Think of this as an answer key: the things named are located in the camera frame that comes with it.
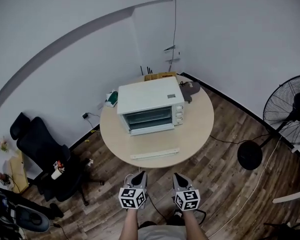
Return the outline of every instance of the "white wall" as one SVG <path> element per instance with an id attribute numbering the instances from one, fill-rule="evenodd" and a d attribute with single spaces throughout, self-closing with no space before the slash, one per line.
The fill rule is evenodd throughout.
<path id="1" fill-rule="evenodd" d="M 60 144 L 70 147 L 83 137 L 91 126 L 82 115 L 98 114 L 96 106 L 107 92 L 141 75 L 132 24 L 128 17 L 101 28 L 39 67 L 1 106 L 0 137 L 11 140 L 9 129 L 20 112 L 42 117 Z M 99 123 L 96 116 L 90 121 Z M 5 159 L 0 151 L 0 171 Z M 35 166 L 27 169 L 30 178 L 40 172 Z"/>
<path id="2" fill-rule="evenodd" d="M 92 20 L 157 0 L 0 0 L 0 90 L 33 56 Z"/>
<path id="3" fill-rule="evenodd" d="M 82 114 L 96 113 L 106 92 L 141 74 L 127 17 L 131 7 L 154 1 L 160 0 L 0 0 L 0 139 L 10 137 L 22 111 L 41 116 L 60 144 L 84 136 L 90 125 Z M 0 152 L 0 171 L 8 158 Z M 32 163 L 27 169 L 30 178 L 40 172 Z"/>
<path id="4" fill-rule="evenodd" d="M 166 61 L 163 51 L 173 46 L 175 1 L 136 7 L 132 14 L 132 20 L 143 73 L 147 73 L 147 67 L 150 67 L 153 73 L 167 72 L 170 62 Z M 171 71 L 184 71 L 182 34 L 181 28 L 177 27 L 175 45 L 181 48 L 181 59 L 173 61 Z"/>
<path id="5" fill-rule="evenodd" d="M 300 0 L 178 0 L 185 71 L 263 117 L 300 75 Z"/>

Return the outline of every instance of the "cable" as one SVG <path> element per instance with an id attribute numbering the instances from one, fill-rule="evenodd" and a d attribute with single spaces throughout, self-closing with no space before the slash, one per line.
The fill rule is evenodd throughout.
<path id="1" fill-rule="evenodd" d="M 181 81 L 180 83 L 179 83 L 179 85 L 180 86 L 185 86 L 187 83 L 197 83 L 196 81 L 187 81 L 187 82 L 184 82 L 184 81 Z"/>
<path id="2" fill-rule="evenodd" d="M 127 176 L 125 176 L 125 178 L 124 178 L 124 185 L 126 185 L 126 179 L 127 179 L 127 177 L 130 176 L 130 175 L 133 175 L 133 174 L 130 173 L 130 174 L 128 174 Z"/>
<path id="3" fill-rule="evenodd" d="M 96 129 L 94 128 L 94 126 L 92 125 L 92 123 L 89 121 L 89 119 L 88 119 L 88 118 L 86 118 L 86 119 L 84 119 L 84 120 L 87 120 L 87 121 L 89 122 L 89 124 L 91 125 L 91 127 L 92 127 L 92 129 L 93 129 L 94 131 L 96 131 L 96 132 L 99 132 L 99 133 L 100 133 L 100 131 L 99 131 L 99 130 L 96 130 Z"/>
<path id="4" fill-rule="evenodd" d="M 148 198 L 149 198 L 149 200 L 150 200 L 150 202 L 151 202 L 151 204 L 153 205 L 153 207 L 154 207 L 154 209 L 158 212 L 158 214 L 160 214 L 163 218 L 164 218 L 164 220 L 165 220 L 165 222 L 166 223 L 168 223 L 168 220 L 166 219 L 166 217 L 165 216 L 163 216 L 162 215 L 162 213 L 160 212 L 160 211 L 158 211 L 158 209 L 157 209 L 157 207 L 155 206 L 155 204 L 152 202 L 152 200 L 151 200 L 151 198 L 150 198 L 150 195 L 148 194 Z"/>
<path id="5" fill-rule="evenodd" d="M 174 57 L 175 57 L 176 29 L 177 29 L 177 0 L 174 0 L 174 33 L 173 33 L 173 46 L 172 46 L 172 60 L 170 62 L 168 72 L 170 72 L 170 70 L 171 70 L 172 62 L 174 61 Z"/>
<path id="6" fill-rule="evenodd" d="M 254 140 L 256 140 L 256 139 L 258 139 L 258 138 L 260 138 L 260 137 L 268 136 L 268 135 L 270 135 L 270 133 L 260 135 L 260 136 L 258 136 L 258 137 L 253 138 L 253 139 L 244 139 L 244 140 L 241 140 L 241 141 L 239 141 L 239 142 L 225 141 L 225 140 L 217 139 L 217 138 L 215 138 L 215 137 L 213 137 L 213 136 L 211 136 L 211 135 L 210 135 L 210 137 L 213 138 L 213 139 L 215 139 L 216 141 L 219 141 L 219 142 L 223 142 L 223 143 L 232 143 L 232 144 L 238 145 L 238 144 L 240 144 L 240 143 L 242 143 L 242 142 L 248 142 L 248 141 L 251 141 L 251 142 L 252 142 L 252 141 L 254 141 Z"/>
<path id="7" fill-rule="evenodd" d="M 62 226 L 60 226 L 59 224 L 56 224 L 56 223 L 53 223 L 53 226 L 54 226 L 55 228 L 62 229 L 62 232 L 63 232 L 64 236 L 66 237 L 67 240 L 69 240 L 69 238 L 67 237 L 67 235 L 66 235 L 64 229 L 62 228 Z"/>
<path id="8" fill-rule="evenodd" d="M 93 116 L 96 116 L 96 117 L 100 118 L 100 116 L 99 116 L 99 115 L 97 115 L 97 114 L 92 114 L 92 113 L 90 113 L 90 112 L 87 112 L 87 114 L 89 114 L 89 115 L 93 115 Z"/>
<path id="9" fill-rule="evenodd" d="M 266 162 L 266 164 L 265 164 L 265 167 L 264 167 L 264 169 L 263 169 L 263 171 L 261 172 L 261 175 L 260 175 L 260 178 L 259 178 L 259 180 L 258 180 L 258 182 L 256 183 L 256 186 L 255 186 L 255 188 L 254 188 L 254 190 L 252 191 L 252 193 L 251 193 L 251 195 L 248 197 L 248 199 L 245 201 L 245 203 L 243 204 L 243 206 L 241 207 L 241 209 L 230 219 L 230 220 L 228 220 L 228 222 L 226 223 L 226 224 L 224 224 L 222 227 L 220 227 L 213 235 L 211 235 L 209 238 L 212 238 L 216 233 L 218 233 L 220 230 L 222 230 L 226 225 L 228 225 L 242 210 L 243 210 L 243 208 L 245 207 L 245 205 L 246 205 L 246 203 L 250 200 L 250 198 L 252 197 L 252 195 L 254 194 L 254 192 L 256 191 L 256 189 L 257 189 L 257 187 L 258 187 L 258 185 L 259 185 L 259 183 L 260 183 L 260 180 L 261 180 L 261 177 L 262 177 L 262 175 L 264 174 L 264 172 L 265 172 L 265 170 L 266 170 L 266 168 L 267 168 L 267 166 L 268 166 L 268 163 L 269 163 L 269 161 L 270 161 L 270 159 L 271 159 L 271 157 L 272 157 L 272 155 L 275 153 L 275 151 L 276 151 L 276 149 L 277 149 L 277 146 L 278 146 L 278 144 L 279 144 L 279 142 L 280 142 L 280 140 L 281 140 L 281 138 L 282 138 L 282 136 L 280 137 L 280 139 L 278 140 L 278 142 L 276 143 L 276 145 L 275 145 L 275 148 L 274 148 L 274 150 L 272 151 L 272 153 L 271 153 L 271 155 L 270 155 L 270 157 L 269 157 L 269 159 L 268 159 L 268 161 Z"/>
<path id="10" fill-rule="evenodd" d="M 18 187 L 17 183 L 15 183 L 14 179 L 12 177 L 10 177 L 10 175 L 6 174 L 14 183 L 14 185 L 16 185 L 17 189 L 19 190 L 19 194 L 21 194 L 20 188 Z"/>
<path id="11" fill-rule="evenodd" d="M 199 210 L 199 209 L 195 209 L 197 212 L 203 213 L 203 219 L 201 220 L 201 222 L 199 223 L 199 225 L 201 225 L 202 223 L 204 223 L 206 217 L 207 217 L 207 213 L 203 210 Z"/>

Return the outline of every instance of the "wooden table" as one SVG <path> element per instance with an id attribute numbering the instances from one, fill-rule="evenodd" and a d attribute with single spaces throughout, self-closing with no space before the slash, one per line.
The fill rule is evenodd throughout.
<path id="1" fill-rule="evenodd" d="M 191 81 L 177 76 L 177 80 Z M 183 124 L 175 129 L 130 136 L 117 115 L 117 106 L 105 106 L 100 118 L 100 131 L 104 143 L 118 158 L 141 168 L 164 168 L 181 163 L 193 156 L 207 141 L 214 125 L 214 108 L 207 93 L 201 88 L 192 95 L 192 102 L 185 103 Z M 147 160 L 132 160 L 131 155 L 179 148 L 171 156 Z"/>

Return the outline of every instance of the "black baseboard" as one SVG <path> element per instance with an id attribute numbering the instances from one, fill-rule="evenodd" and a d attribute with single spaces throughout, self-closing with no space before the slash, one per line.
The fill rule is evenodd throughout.
<path id="1" fill-rule="evenodd" d="M 98 124 L 96 127 L 94 127 L 96 131 L 100 131 L 100 124 Z M 78 147 L 82 142 L 84 142 L 86 139 L 88 139 L 93 133 L 89 131 L 86 135 L 84 135 L 81 139 L 79 139 L 76 143 L 74 143 L 71 147 L 69 147 L 69 150 L 72 152 L 76 147 Z"/>
<path id="2" fill-rule="evenodd" d="M 193 77 L 190 74 L 187 74 L 186 72 L 183 72 L 180 74 L 180 76 L 186 77 L 188 79 L 190 79 L 191 81 L 194 82 L 198 82 L 202 87 L 207 88 L 208 90 L 210 90 L 211 92 L 219 95 L 220 97 L 222 97 L 223 99 L 225 99 L 226 101 L 232 103 L 233 105 L 235 105 L 237 108 L 241 109 L 243 112 L 247 113 L 249 116 L 251 116 L 253 119 L 257 120 L 260 124 L 262 124 L 266 129 L 268 129 L 270 132 L 274 133 L 274 134 L 278 134 L 276 133 L 276 130 L 274 128 L 272 128 L 272 126 L 270 126 L 269 124 L 267 124 L 265 121 L 263 121 L 259 116 L 257 116 L 256 114 L 254 114 L 253 112 L 251 112 L 249 109 L 245 108 L 244 106 L 242 106 L 241 104 L 239 104 L 238 102 L 236 102 L 235 100 L 233 100 L 232 98 L 226 96 L 224 93 L 218 91 L 217 89 L 211 87 L 210 85 L 206 84 L 205 82 L 202 82 L 201 80 Z M 289 141 L 286 140 L 286 138 L 284 138 L 283 136 L 281 137 L 281 140 L 290 148 L 293 149 L 295 146 L 292 145 Z M 300 157 L 300 151 L 297 150 L 295 152 L 299 157 Z"/>
<path id="3" fill-rule="evenodd" d="M 98 124 L 94 129 L 97 130 L 97 131 L 99 131 L 100 130 L 100 125 Z M 93 134 L 93 132 L 91 133 L 91 131 L 89 131 L 82 138 L 80 138 L 76 143 L 74 143 L 71 147 L 69 147 L 70 152 L 72 152 L 82 142 L 84 142 L 86 139 L 88 139 L 92 134 Z M 45 172 L 43 171 L 37 177 L 35 177 L 35 179 L 28 178 L 29 187 L 31 187 L 31 185 L 36 185 L 36 182 L 38 182 L 38 180 L 41 179 L 44 175 L 45 175 Z"/>

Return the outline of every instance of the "toaster oven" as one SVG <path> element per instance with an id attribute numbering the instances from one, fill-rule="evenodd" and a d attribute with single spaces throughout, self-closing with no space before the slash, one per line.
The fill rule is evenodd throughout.
<path id="1" fill-rule="evenodd" d="M 120 86 L 117 114 L 130 135 L 172 130 L 184 121 L 177 79 L 166 77 Z"/>

